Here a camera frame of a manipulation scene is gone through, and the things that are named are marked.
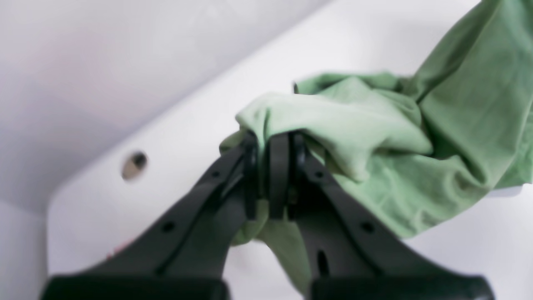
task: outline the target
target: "round hole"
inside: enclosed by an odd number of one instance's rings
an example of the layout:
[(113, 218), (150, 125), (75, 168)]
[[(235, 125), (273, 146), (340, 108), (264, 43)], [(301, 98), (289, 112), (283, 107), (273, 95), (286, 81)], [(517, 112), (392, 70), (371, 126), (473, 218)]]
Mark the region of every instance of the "round hole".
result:
[(363, 230), (368, 232), (368, 233), (373, 233), (374, 232), (374, 226), (370, 222), (361, 223), (361, 228), (363, 228)]
[(163, 225), (163, 232), (170, 232), (172, 229), (174, 229), (174, 222), (167, 222), (165, 225)]
[(139, 176), (148, 164), (146, 154), (142, 152), (133, 153), (124, 163), (122, 167), (122, 178), (124, 180), (131, 180)]

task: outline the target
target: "green towel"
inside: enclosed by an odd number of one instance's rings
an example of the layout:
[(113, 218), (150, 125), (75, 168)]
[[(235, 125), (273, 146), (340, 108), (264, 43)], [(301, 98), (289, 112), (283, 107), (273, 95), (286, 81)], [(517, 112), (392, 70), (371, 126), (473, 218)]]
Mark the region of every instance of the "green towel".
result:
[[(532, 178), (533, 1), (484, 0), (461, 19), (413, 77), (325, 74), (300, 94), (265, 94), (237, 115), (261, 150), (302, 130), (338, 183), (398, 237), (468, 209), (494, 188)], [(311, 279), (296, 225), (259, 219), (235, 244), (257, 238), (304, 292)]]

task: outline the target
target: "clamp jaw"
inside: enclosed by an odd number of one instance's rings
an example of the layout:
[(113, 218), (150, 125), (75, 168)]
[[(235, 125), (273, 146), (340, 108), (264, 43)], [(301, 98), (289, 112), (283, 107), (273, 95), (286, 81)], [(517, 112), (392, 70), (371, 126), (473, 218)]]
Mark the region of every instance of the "clamp jaw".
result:
[(490, 300), (483, 277), (445, 270), (398, 240), (308, 151), (301, 133), (270, 138), (264, 182), (248, 132), (193, 189), (113, 259), (53, 277), (42, 300), (229, 300), (222, 271), (231, 240), (254, 220), (258, 191), (270, 219), (302, 233), (313, 281), (308, 300)]

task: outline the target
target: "white surface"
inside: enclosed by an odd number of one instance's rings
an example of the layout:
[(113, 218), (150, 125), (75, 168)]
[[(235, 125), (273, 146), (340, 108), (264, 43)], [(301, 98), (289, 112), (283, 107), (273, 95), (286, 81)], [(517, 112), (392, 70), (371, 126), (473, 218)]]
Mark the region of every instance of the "white surface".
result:
[(45, 218), (0, 201), (0, 299), (37, 299), (46, 278)]
[(0, 198), (90, 160), (329, 0), (1, 0)]
[[(292, 80), (324, 70), (412, 73), (475, 3), (342, 0), (321, 9), (65, 182), (49, 208), (50, 273), (82, 270), (145, 229), (218, 157), (219, 142), (237, 130), (233, 116), (258, 95), (290, 92)], [(125, 183), (121, 165), (138, 149), (147, 170)], [(485, 274), (498, 299), (531, 299), (532, 195), (528, 186), (486, 198), (408, 243), (452, 269)], [(258, 244), (232, 249), (224, 276), (235, 300), (300, 298)]]

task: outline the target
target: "green cloth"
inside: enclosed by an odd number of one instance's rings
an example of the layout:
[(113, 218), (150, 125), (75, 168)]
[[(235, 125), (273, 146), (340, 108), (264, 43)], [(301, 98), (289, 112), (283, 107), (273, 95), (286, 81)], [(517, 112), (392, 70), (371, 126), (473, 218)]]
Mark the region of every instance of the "green cloth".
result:
[[(401, 238), (532, 179), (533, 1), (482, 1), (413, 77), (325, 74), (297, 86), (301, 94), (265, 94), (242, 110), (221, 151), (247, 129), (261, 150), (302, 130), (338, 183)], [(311, 272), (298, 228), (267, 221), (267, 208), (261, 201), (235, 244), (264, 241), (304, 292)]]

